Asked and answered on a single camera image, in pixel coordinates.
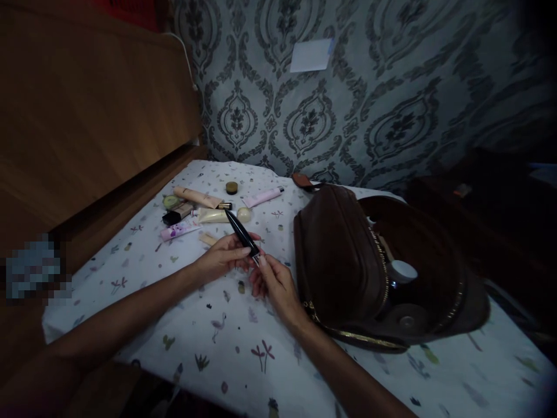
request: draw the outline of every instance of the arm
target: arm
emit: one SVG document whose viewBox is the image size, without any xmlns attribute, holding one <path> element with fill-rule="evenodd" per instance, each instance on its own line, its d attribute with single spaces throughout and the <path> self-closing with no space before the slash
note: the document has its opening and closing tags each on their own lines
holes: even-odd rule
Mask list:
<svg viewBox="0 0 557 418">
<path fill-rule="evenodd" d="M 279 317 L 350 417 L 369 416 L 370 411 L 373 411 L 374 416 L 381 417 L 414 416 L 411 410 L 308 318 L 298 300 L 292 275 L 286 266 L 270 255 L 264 255 L 259 258 L 259 269 Z M 265 291 L 258 275 L 259 272 L 254 271 L 250 281 L 259 294 Z"/>
<path fill-rule="evenodd" d="M 31 409 L 45 416 L 59 412 L 87 372 L 110 359 L 167 309 L 233 267 L 247 271 L 253 266 L 245 258 L 249 251 L 235 236 L 223 237 L 195 263 L 93 315 L 19 370 L 0 391 L 0 406 Z"/>
</svg>

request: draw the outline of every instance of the wooden headboard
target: wooden headboard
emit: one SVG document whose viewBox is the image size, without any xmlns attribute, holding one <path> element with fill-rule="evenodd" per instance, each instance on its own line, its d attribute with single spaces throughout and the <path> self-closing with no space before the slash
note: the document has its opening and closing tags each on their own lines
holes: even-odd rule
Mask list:
<svg viewBox="0 0 557 418">
<path fill-rule="evenodd" d="M 0 250 L 55 232 L 75 272 L 203 145 L 180 42 L 71 0 L 0 0 Z"/>
</svg>

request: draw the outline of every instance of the wooden furniture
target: wooden furniture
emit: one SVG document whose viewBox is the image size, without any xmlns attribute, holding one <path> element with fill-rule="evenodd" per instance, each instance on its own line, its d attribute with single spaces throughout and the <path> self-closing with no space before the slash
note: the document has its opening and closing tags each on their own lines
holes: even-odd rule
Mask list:
<svg viewBox="0 0 557 418">
<path fill-rule="evenodd" d="M 1 256 L 52 232 L 74 273 L 207 156 L 184 50 L 86 0 L 0 0 L 0 48 Z M 0 387 L 44 346 L 42 311 L 0 306 Z M 138 377 L 109 362 L 62 415 L 119 416 Z"/>
<path fill-rule="evenodd" d="M 176 39 L 67 0 L 2 0 L 0 16 L 6 254 L 193 141 L 201 121 Z"/>
</svg>

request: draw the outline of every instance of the flamingo print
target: flamingo print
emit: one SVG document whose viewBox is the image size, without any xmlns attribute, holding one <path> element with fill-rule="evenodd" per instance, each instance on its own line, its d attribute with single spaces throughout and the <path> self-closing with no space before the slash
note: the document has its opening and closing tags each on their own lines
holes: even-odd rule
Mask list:
<svg viewBox="0 0 557 418">
<path fill-rule="evenodd" d="M 222 313 L 222 323 L 218 322 L 218 321 L 211 321 L 211 325 L 213 327 L 215 327 L 215 333 L 213 334 L 213 343 L 216 344 L 215 338 L 218 335 L 219 331 L 221 331 L 224 327 L 225 327 L 225 319 L 226 319 L 226 314 L 223 312 Z"/>
</svg>

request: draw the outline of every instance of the eyeliner pen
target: eyeliner pen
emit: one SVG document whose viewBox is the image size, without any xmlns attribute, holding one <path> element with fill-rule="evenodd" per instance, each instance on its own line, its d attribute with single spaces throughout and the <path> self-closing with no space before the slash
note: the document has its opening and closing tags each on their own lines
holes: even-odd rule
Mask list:
<svg viewBox="0 0 557 418">
<path fill-rule="evenodd" d="M 248 232 L 245 230 L 244 225 L 234 216 L 232 212 L 228 209 L 225 209 L 226 216 L 232 225 L 232 229 L 236 232 L 236 236 L 242 243 L 244 247 L 251 248 L 251 252 L 249 256 L 254 260 L 254 263 L 257 267 L 259 267 L 259 249 L 255 245 L 254 241 L 249 236 Z"/>
</svg>

